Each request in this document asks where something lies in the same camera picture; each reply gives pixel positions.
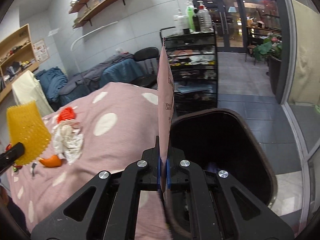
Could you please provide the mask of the potted green plant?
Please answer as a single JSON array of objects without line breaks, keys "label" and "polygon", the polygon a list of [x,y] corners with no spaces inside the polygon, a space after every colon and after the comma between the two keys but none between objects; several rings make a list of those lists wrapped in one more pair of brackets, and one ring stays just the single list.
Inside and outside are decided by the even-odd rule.
[{"label": "potted green plant", "polygon": [[256,60],[267,60],[271,90],[276,95],[281,67],[282,36],[269,33],[263,43],[253,49]]}]

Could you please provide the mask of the black metal trolley cart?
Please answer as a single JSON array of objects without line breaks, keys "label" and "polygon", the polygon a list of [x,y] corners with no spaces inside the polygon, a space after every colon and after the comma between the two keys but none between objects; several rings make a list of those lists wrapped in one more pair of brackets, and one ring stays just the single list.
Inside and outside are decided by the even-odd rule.
[{"label": "black metal trolley cart", "polygon": [[169,66],[175,85],[175,109],[178,116],[217,107],[218,59],[216,35],[210,33],[188,33],[164,35]]}]

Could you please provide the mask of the cream cloth on chair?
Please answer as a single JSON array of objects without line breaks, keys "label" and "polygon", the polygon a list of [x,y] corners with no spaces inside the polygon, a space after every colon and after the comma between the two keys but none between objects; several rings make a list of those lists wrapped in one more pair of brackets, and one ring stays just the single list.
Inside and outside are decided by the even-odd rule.
[{"label": "cream cloth on chair", "polygon": [[31,71],[24,72],[11,85],[16,105],[23,105],[35,101],[42,117],[54,111],[47,101],[39,80]]}]

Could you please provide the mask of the dark brown trash bin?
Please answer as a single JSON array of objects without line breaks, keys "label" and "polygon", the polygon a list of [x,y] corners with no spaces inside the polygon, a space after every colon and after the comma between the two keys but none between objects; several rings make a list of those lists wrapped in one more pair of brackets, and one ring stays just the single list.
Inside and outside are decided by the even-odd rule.
[{"label": "dark brown trash bin", "polygon": [[[169,147],[182,150],[187,160],[205,171],[227,171],[270,209],[276,178],[239,114],[210,109],[180,116],[171,126]],[[173,238],[180,239],[170,224],[169,228]]]}]

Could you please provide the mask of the pink paper package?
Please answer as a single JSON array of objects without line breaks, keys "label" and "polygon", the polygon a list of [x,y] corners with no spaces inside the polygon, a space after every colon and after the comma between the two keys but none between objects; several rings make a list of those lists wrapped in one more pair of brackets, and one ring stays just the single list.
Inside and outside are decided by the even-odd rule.
[{"label": "pink paper package", "polygon": [[169,135],[174,112],[174,79],[172,76],[168,55],[163,45],[159,57],[157,75],[158,85],[158,127],[159,155],[161,160],[160,186],[162,192],[166,189],[166,162],[169,148]]}]

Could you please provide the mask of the glass double door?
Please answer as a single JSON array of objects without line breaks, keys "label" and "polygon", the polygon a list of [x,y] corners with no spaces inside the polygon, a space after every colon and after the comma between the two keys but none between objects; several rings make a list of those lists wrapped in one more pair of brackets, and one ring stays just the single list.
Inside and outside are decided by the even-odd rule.
[{"label": "glass double door", "polygon": [[242,0],[197,0],[209,10],[221,53],[244,53],[247,44]]}]

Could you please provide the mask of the wall poster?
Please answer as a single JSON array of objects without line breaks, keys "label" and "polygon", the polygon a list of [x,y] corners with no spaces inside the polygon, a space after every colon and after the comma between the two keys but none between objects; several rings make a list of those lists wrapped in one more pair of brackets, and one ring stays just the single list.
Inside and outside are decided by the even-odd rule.
[{"label": "wall poster", "polygon": [[38,63],[43,63],[50,58],[45,40],[43,38],[33,43],[32,46],[35,59]]}]

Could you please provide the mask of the green pump bottle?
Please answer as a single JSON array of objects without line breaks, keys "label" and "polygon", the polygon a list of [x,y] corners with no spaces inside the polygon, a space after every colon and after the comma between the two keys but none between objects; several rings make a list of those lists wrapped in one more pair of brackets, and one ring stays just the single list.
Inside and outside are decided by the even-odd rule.
[{"label": "green pump bottle", "polygon": [[188,0],[186,2],[186,10],[185,10],[185,14],[187,16],[187,20],[188,20],[188,23],[189,23],[189,27],[192,31],[195,31],[195,25],[194,25],[194,22],[193,22],[193,15],[194,15],[194,5],[193,5],[193,0]]}]

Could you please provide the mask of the clear ribbed bottle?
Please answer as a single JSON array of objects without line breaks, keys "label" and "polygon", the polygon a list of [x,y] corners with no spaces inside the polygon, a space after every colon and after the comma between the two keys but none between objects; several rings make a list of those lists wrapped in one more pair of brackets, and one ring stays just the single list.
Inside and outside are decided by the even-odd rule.
[{"label": "clear ribbed bottle", "polygon": [[200,24],[200,30],[203,33],[213,32],[212,18],[208,9],[204,6],[203,1],[198,1],[199,10],[198,10],[198,18]]}]

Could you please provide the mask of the white paper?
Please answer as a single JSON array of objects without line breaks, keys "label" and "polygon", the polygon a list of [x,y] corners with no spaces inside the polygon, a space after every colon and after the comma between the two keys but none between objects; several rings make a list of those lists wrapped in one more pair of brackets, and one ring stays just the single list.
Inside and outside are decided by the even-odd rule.
[{"label": "white paper", "polygon": [[52,129],[54,152],[59,158],[66,159],[68,165],[81,157],[83,143],[82,126],[76,120],[61,121]]}]

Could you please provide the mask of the pink polka dot bedspread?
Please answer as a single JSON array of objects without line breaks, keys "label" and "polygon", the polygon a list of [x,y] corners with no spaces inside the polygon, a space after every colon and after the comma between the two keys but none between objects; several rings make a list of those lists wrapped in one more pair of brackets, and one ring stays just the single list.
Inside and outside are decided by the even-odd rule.
[{"label": "pink polka dot bedspread", "polygon": [[[41,117],[51,134],[48,147],[27,165],[6,172],[11,196],[1,196],[1,239],[31,239],[35,226],[101,171],[117,173],[158,147],[158,93],[129,83],[108,83],[69,103],[80,122],[81,157],[68,165],[45,167],[39,159],[57,155],[52,144],[56,113]],[[171,239],[157,191],[140,193],[134,239]]]}]

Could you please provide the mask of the yellow foam fruit net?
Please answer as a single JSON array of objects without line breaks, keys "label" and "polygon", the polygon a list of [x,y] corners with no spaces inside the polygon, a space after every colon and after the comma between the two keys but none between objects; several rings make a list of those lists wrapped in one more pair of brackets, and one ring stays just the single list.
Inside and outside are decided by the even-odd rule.
[{"label": "yellow foam fruit net", "polygon": [[35,101],[9,107],[7,125],[12,146],[19,142],[24,146],[24,154],[15,161],[16,165],[27,165],[36,160],[50,143],[51,134]]}]

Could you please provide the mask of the wooden cubby shelf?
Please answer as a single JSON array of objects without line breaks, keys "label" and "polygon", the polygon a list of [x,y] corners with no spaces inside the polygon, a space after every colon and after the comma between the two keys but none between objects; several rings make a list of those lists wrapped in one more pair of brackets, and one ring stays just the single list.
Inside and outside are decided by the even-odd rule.
[{"label": "wooden cubby shelf", "polygon": [[12,83],[24,72],[39,68],[28,24],[1,41],[1,100],[12,90]]}]

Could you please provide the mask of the orange foam fruit net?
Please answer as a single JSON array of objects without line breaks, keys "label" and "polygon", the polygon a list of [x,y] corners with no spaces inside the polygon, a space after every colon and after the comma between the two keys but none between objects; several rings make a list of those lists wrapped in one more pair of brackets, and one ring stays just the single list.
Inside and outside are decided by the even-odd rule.
[{"label": "orange foam fruit net", "polygon": [[62,121],[73,120],[75,119],[76,114],[72,107],[64,108],[57,117],[57,123],[59,124]]}]

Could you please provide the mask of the white pump bottle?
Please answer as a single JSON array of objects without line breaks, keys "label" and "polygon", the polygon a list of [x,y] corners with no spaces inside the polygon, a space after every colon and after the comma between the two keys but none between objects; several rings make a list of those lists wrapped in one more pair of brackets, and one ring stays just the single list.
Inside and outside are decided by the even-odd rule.
[{"label": "white pump bottle", "polygon": [[174,15],[174,24],[178,35],[184,35],[189,33],[187,19],[182,14],[181,9],[177,9],[177,15]]}]

